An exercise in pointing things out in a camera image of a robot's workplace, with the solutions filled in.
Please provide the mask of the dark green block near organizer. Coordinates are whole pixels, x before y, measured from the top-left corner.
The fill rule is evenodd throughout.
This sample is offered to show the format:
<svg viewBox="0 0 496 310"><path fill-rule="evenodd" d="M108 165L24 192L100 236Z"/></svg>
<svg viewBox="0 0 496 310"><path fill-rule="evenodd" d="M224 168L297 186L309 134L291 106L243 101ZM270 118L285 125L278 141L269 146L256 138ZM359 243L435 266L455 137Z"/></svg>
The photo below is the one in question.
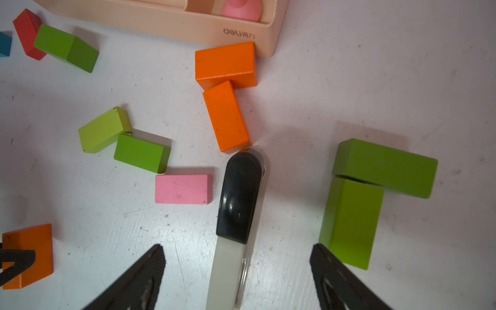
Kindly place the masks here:
<svg viewBox="0 0 496 310"><path fill-rule="evenodd" d="M81 38L42 24L34 47L85 72L92 73L99 51Z"/></svg>

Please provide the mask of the teal block near left wall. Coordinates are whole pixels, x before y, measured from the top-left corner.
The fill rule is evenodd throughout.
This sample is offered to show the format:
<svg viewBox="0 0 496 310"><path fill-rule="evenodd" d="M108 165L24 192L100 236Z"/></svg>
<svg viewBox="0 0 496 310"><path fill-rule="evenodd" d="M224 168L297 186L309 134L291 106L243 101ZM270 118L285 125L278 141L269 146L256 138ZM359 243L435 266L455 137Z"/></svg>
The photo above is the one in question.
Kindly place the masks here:
<svg viewBox="0 0 496 310"><path fill-rule="evenodd" d="M0 32L0 56L9 57L12 46L12 37Z"/></svg>

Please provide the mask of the green block long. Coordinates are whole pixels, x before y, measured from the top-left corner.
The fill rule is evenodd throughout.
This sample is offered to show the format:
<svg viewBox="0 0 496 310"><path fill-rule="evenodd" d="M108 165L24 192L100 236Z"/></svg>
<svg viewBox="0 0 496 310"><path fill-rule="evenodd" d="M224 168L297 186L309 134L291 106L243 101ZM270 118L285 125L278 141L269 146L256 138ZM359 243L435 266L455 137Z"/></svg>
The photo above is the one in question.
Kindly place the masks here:
<svg viewBox="0 0 496 310"><path fill-rule="evenodd" d="M428 199L437 167L435 158L352 138L338 145L333 174Z"/></svg>

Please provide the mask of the beige desk organizer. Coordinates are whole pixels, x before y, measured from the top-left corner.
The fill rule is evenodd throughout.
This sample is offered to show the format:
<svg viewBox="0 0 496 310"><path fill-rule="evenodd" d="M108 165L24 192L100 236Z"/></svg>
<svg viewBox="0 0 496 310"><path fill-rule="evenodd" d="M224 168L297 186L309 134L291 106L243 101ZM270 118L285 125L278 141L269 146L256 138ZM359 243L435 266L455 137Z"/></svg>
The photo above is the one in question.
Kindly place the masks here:
<svg viewBox="0 0 496 310"><path fill-rule="evenodd" d="M258 23L222 16L224 1L37 0L57 16L208 47L252 41L260 57L274 54L288 1L262 1Z"/></svg>

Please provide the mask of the pink eraser in organizer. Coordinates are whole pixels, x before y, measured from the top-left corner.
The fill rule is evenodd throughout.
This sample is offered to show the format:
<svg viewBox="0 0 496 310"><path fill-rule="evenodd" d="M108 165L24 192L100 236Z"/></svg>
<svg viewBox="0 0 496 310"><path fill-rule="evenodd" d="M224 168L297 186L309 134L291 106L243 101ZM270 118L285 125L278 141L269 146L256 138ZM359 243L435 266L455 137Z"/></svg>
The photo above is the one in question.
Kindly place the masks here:
<svg viewBox="0 0 496 310"><path fill-rule="evenodd" d="M261 0L227 0L221 15L246 21L259 22L262 16Z"/></svg>

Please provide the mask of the orange block upper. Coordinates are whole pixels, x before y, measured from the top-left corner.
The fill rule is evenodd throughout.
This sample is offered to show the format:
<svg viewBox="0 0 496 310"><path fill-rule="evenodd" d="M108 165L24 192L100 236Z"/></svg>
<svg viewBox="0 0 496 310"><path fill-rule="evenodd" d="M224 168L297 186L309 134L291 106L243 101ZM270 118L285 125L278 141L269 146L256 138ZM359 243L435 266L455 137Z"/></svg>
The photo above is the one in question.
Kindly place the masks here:
<svg viewBox="0 0 496 310"><path fill-rule="evenodd" d="M235 89L258 85L253 42L195 52L195 78L204 90L230 81Z"/></svg>

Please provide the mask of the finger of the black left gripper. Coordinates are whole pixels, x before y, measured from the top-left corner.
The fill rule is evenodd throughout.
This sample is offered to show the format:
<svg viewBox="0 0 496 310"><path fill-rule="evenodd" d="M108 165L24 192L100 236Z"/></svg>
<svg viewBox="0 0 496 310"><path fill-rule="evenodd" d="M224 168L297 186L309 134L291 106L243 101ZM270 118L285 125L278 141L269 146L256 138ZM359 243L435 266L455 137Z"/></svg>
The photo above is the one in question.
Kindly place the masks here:
<svg viewBox="0 0 496 310"><path fill-rule="evenodd" d="M35 261L35 250L1 249L1 263L12 263L1 272L1 286L28 270Z"/></svg>

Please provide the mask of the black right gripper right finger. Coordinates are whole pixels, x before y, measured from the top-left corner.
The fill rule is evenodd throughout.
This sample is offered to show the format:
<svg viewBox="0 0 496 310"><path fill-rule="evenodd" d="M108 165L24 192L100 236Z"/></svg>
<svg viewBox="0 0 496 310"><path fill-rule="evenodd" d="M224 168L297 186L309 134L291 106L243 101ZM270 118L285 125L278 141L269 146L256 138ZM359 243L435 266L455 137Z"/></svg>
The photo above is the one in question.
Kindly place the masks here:
<svg viewBox="0 0 496 310"><path fill-rule="evenodd" d="M323 244L313 246L309 263L322 309L391 309Z"/></svg>

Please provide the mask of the green block middle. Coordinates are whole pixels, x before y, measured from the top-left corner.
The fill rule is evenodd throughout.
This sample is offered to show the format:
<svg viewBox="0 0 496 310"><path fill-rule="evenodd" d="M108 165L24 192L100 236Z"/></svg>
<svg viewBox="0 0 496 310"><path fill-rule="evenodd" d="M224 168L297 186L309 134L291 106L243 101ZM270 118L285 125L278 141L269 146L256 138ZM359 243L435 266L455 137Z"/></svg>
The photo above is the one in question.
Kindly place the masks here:
<svg viewBox="0 0 496 310"><path fill-rule="evenodd" d="M129 134L120 134L114 159L156 174L166 172L171 148Z"/></svg>

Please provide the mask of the orange block lower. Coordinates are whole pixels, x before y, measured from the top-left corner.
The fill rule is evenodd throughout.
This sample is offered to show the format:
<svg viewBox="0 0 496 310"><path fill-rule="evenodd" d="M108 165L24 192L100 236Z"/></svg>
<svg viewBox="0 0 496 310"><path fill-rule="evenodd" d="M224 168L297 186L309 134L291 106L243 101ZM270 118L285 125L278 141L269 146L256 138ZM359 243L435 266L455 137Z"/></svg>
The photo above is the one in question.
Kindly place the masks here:
<svg viewBox="0 0 496 310"><path fill-rule="evenodd" d="M221 152L231 154L252 145L230 81L205 91L204 99Z"/></svg>

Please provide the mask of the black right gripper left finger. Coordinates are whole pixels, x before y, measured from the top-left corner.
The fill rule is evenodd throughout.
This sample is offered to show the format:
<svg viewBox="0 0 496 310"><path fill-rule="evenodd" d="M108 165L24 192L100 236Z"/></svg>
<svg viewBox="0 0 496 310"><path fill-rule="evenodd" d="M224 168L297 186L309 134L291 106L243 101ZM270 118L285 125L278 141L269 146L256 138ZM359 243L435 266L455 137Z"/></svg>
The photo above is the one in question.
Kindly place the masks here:
<svg viewBox="0 0 496 310"><path fill-rule="evenodd" d="M164 248L153 245L86 309L154 309L164 275Z"/></svg>

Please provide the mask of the orange block front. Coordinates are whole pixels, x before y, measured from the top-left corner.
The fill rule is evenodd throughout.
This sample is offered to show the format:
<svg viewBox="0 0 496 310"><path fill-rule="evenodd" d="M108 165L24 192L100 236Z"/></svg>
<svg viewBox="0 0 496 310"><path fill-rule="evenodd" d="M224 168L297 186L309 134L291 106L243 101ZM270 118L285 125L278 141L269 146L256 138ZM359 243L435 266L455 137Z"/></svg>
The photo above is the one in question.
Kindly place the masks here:
<svg viewBox="0 0 496 310"><path fill-rule="evenodd" d="M22 289L53 274L52 225L3 233L1 268L4 290Z"/></svg>

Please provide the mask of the pink wooden block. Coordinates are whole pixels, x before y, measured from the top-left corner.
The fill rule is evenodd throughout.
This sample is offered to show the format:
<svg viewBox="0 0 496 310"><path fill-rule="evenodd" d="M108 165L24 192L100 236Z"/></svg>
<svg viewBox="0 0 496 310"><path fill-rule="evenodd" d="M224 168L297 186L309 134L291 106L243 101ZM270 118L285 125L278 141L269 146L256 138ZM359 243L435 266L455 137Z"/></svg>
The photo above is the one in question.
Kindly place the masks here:
<svg viewBox="0 0 496 310"><path fill-rule="evenodd" d="M212 201L210 174L158 175L155 181L157 204L208 205Z"/></svg>

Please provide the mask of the green block carried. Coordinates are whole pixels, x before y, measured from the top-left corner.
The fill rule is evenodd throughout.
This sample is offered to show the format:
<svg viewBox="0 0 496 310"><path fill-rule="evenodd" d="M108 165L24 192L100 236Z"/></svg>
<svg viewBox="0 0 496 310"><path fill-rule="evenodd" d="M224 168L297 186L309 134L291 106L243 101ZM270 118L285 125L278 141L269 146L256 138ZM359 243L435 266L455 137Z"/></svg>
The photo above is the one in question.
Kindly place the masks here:
<svg viewBox="0 0 496 310"><path fill-rule="evenodd" d="M380 187L333 178L319 242L342 263L368 270L383 198Z"/></svg>

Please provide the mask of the light green block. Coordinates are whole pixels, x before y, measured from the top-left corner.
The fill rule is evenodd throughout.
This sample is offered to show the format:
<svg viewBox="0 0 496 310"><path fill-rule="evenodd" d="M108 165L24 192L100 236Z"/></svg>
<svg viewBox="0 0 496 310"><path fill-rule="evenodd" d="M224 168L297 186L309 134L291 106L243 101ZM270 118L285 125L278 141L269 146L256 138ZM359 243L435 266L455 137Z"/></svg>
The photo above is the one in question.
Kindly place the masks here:
<svg viewBox="0 0 496 310"><path fill-rule="evenodd" d="M78 130L81 148L86 153L97 153L117 142L121 133L132 133L127 111L114 107Z"/></svg>

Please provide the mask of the red wooden block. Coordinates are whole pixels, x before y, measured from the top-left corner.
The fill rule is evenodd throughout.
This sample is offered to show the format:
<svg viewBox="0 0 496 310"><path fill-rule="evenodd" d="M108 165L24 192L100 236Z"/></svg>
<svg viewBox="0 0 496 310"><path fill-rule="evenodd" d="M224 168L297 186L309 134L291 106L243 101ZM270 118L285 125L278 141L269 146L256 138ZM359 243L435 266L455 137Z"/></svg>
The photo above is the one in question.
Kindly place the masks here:
<svg viewBox="0 0 496 310"><path fill-rule="evenodd" d="M35 60L42 60L47 54L34 46L37 34L43 24L41 18L29 9L24 9L13 21L13 24L25 54Z"/></svg>

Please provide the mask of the orange block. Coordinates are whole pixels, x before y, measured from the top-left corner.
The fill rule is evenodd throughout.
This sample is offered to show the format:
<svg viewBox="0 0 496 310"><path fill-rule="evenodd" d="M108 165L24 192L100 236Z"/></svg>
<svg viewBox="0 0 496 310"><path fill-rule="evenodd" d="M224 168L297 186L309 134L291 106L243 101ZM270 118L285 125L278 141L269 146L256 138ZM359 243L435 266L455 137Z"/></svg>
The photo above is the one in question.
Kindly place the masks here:
<svg viewBox="0 0 496 310"><path fill-rule="evenodd" d="M3 233L1 268L4 290L22 289L53 274L52 225Z"/></svg>
<svg viewBox="0 0 496 310"><path fill-rule="evenodd" d="M258 85L253 42L195 52L195 78L204 90L230 81L235 89Z"/></svg>
<svg viewBox="0 0 496 310"><path fill-rule="evenodd" d="M252 145L230 81L205 91L204 99L221 152L231 154Z"/></svg>

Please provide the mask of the black white stapler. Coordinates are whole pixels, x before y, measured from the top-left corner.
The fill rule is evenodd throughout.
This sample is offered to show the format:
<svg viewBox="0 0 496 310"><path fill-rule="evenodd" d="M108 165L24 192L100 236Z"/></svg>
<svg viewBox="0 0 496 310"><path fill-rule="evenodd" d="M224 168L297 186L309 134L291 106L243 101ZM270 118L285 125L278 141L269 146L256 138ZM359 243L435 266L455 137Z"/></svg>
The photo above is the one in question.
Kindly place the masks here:
<svg viewBox="0 0 496 310"><path fill-rule="evenodd" d="M265 173L263 154L254 147L242 149L227 162L206 309L241 308L251 259L250 234Z"/></svg>

